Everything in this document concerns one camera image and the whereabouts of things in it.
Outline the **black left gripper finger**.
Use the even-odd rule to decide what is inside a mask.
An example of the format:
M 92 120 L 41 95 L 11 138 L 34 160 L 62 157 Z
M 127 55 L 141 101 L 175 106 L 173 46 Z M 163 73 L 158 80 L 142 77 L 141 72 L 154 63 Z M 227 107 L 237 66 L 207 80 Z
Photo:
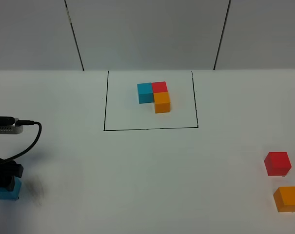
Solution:
M 7 191 L 13 191 L 15 187 L 15 177 L 7 176 L 4 178 L 4 187 Z

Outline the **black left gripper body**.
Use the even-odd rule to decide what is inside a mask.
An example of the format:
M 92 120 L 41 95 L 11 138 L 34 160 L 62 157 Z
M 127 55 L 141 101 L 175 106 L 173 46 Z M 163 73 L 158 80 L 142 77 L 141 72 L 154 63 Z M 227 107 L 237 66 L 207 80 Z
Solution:
M 23 166 L 15 161 L 0 164 L 0 185 L 4 185 L 4 178 L 14 176 L 21 178 L 23 174 Z

